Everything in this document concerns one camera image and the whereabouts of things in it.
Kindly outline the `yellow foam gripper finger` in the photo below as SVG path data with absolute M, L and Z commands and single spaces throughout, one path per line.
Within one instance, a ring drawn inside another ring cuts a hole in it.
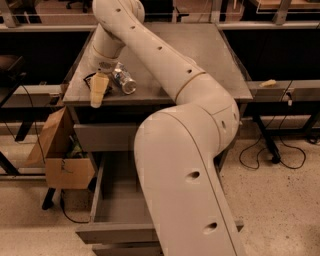
M 102 72 L 97 72 L 91 79 L 90 103 L 93 108 L 101 106 L 108 84 L 109 77 Z

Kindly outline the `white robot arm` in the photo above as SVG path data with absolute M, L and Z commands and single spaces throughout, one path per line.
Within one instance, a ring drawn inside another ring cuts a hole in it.
M 143 24 L 135 0 L 94 0 L 108 36 L 124 43 L 173 100 L 137 130 L 135 165 L 164 256 L 246 256 L 213 159 L 239 126 L 234 98 Z

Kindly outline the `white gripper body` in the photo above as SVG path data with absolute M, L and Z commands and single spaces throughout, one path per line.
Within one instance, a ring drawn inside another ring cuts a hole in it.
M 89 64 L 96 71 L 111 73 L 118 63 L 119 55 L 120 50 L 118 48 L 104 47 L 99 49 L 92 46 L 89 49 Z

